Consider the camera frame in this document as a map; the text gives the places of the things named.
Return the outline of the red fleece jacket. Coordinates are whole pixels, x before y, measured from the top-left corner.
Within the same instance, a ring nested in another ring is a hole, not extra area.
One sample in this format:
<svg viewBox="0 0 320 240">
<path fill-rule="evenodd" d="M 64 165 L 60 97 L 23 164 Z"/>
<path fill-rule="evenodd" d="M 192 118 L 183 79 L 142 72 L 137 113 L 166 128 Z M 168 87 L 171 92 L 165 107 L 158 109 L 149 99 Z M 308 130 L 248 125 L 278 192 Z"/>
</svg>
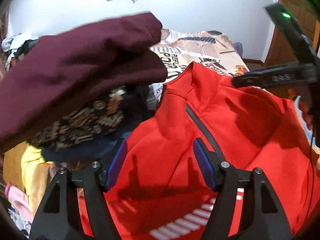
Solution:
<svg viewBox="0 0 320 240">
<path fill-rule="evenodd" d="M 290 239 L 319 201 L 291 100 L 191 63 L 127 139 L 102 195 L 116 239 Z"/>
</svg>

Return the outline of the brown wooden door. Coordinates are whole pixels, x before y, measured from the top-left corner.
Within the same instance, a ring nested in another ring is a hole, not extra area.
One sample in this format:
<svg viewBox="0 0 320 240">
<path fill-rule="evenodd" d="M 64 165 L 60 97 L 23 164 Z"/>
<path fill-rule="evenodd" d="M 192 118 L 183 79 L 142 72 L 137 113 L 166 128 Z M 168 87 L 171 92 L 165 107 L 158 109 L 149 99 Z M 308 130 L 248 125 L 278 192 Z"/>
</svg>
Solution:
<svg viewBox="0 0 320 240">
<path fill-rule="evenodd" d="M 275 25 L 265 67 L 303 61 L 317 49 L 319 20 L 307 0 L 277 0 L 265 10 Z"/>
</svg>

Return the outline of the pink cloth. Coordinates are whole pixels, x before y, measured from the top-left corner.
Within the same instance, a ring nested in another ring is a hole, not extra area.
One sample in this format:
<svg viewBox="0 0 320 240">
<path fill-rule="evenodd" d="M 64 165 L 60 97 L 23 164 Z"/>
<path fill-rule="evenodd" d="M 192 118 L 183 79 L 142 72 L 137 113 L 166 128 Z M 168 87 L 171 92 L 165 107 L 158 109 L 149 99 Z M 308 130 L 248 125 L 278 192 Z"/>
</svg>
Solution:
<svg viewBox="0 0 320 240">
<path fill-rule="evenodd" d="M 5 196 L 14 208 L 19 212 L 20 215 L 26 221 L 33 222 L 33 214 L 29 209 L 28 196 L 17 187 L 13 186 L 12 183 L 8 183 L 4 190 Z"/>
</svg>

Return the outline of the yellow garment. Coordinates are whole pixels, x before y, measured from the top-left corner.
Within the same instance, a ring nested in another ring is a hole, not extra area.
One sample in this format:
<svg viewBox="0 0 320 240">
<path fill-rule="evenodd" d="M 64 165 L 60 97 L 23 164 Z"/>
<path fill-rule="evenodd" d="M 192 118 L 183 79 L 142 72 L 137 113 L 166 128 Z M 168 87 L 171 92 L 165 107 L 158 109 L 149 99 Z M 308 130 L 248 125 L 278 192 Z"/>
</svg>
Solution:
<svg viewBox="0 0 320 240">
<path fill-rule="evenodd" d="M 22 155 L 22 182 L 33 217 L 50 183 L 49 169 L 52 163 L 52 161 L 45 161 L 39 148 L 29 144 Z"/>
</svg>

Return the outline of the newspaper print blanket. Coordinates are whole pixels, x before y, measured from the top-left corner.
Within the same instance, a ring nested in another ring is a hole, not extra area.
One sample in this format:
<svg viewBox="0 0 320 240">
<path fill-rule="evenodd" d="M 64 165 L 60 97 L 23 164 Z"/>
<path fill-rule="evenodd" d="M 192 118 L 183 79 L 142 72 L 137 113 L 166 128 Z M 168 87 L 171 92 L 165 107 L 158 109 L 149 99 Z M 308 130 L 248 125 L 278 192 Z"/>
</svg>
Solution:
<svg viewBox="0 0 320 240">
<path fill-rule="evenodd" d="M 242 44 L 232 43 L 219 31 L 181 33 L 162 29 L 161 41 L 150 50 L 167 69 L 165 82 L 177 78 L 192 62 L 226 76 L 238 76 L 249 71 L 242 59 Z"/>
</svg>

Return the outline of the brown patterned folded garment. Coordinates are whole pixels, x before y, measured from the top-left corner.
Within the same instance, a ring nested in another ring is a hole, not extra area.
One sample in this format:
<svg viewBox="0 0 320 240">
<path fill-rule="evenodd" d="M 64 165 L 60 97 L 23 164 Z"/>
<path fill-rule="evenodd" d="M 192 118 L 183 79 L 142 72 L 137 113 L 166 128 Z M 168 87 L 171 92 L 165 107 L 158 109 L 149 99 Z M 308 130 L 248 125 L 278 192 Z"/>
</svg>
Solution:
<svg viewBox="0 0 320 240">
<path fill-rule="evenodd" d="M 126 119 L 124 108 L 131 99 L 133 96 L 127 87 L 100 94 L 38 132 L 27 143 L 36 148 L 58 151 L 102 137 L 121 126 Z"/>
</svg>

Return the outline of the navy folded garment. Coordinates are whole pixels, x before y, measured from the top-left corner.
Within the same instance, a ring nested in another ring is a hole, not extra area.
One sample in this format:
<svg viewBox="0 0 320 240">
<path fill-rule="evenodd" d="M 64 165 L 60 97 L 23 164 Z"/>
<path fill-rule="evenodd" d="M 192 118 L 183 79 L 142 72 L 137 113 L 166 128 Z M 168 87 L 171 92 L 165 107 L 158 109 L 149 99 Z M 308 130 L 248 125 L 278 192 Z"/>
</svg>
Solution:
<svg viewBox="0 0 320 240">
<path fill-rule="evenodd" d="M 45 161 L 70 163 L 85 159 L 100 158 L 104 153 L 112 150 L 118 139 L 126 139 L 141 122 L 147 120 L 150 117 L 150 111 L 146 102 L 149 87 L 138 85 L 123 87 L 129 89 L 129 93 L 133 96 L 133 99 L 131 99 L 129 104 L 124 108 L 126 119 L 121 123 L 119 128 L 97 139 L 85 141 L 58 151 L 54 151 L 53 148 L 40 148 Z"/>
</svg>

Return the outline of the maroon folded garment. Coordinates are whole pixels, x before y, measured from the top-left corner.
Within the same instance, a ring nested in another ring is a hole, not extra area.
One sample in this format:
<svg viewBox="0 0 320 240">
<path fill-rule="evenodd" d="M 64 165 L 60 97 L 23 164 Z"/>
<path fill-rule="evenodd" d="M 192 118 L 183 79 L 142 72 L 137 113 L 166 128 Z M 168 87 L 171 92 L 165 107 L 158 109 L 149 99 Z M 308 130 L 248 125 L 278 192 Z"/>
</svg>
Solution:
<svg viewBox="0 0 320 240">
<path fill-rule="evenodd" d="M 151 51 L 161 30 L 148 12 L 41 37 L 1 81 L 1 152 L 104 91 L 165 81 L 167 69 Z"/>
</svg>

